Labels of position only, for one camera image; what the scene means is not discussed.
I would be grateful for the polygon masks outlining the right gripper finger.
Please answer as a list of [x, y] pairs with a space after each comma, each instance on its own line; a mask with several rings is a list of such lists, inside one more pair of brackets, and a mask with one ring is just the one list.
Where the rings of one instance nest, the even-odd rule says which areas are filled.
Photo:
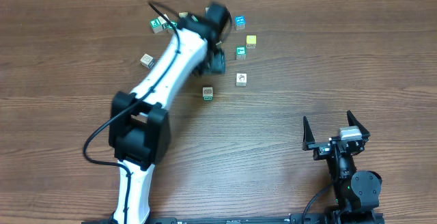
[[368, 141], [370, 132], [355, 118], [351, 111], [347, 111], [347, 119], [349, 126], [357, 126], [362, 134], [363, 141]]
[[313, 137], [313, 133], [311, 127], [309, 125], [309, 121], [306, 116], [303, 117], [303, 140], [302, 140], [302, 149], [310, 150], [311, 146], [315, 143], [315, 139]]

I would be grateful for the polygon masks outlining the white block green edge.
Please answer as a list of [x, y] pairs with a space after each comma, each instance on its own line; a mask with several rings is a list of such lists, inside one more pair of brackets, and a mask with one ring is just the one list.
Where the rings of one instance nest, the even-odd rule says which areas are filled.
[[213, 87], [203, 87], [202, 96], [204, 100], [213, 100]]

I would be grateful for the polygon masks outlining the white block blue edge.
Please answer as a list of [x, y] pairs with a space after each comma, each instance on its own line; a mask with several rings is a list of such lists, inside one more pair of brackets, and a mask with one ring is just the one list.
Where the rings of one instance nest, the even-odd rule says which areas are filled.
[[143, 66], [145, 66], [149, 70], [151, 70], [156, 63], [155, 59], [152, 56], [148, 55], [147, 53], [142, 56], [140, 62]]

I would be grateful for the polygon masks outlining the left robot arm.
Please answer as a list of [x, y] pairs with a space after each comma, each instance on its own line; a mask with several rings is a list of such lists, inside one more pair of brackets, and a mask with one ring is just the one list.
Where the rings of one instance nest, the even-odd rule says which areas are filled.
[[225, 73], [225, 54], [219, 45], [231, 23], [229, 10], [215, 2], [204, 16], [179, 18], [166, 51], [150, 73], [130, 93], [114, 96], [109, 145], [120, 168], [120, 188], [110, 223], [147, 222], [153, 170], [171, 141], [171, 103], [192, 73]]

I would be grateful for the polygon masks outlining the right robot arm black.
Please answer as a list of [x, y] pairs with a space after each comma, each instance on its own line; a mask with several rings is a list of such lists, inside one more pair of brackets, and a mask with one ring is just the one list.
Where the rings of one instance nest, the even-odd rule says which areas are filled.
[[308, 211], [315, 200], [332, 189], [336, 206], [329, 206], [318, 220], [322, 223], [383, 223], [382, 214], [374, 209], [380, 205], [379, 195], [382, 190], [382, 177], [375, 171], [359, 171], [353, 157], [365, 150], [371, 133], [347, 112], [348, 126], [338, 130], [338, 135], [330, 137], [327, 142], [317, 143], [314, 139], [309, 121], [303, 117], [302, 149], [311, 150], [314, 160], [325, 160], [331, 183], [320, 190], [306, 205], [301, 222], [304, 223]]

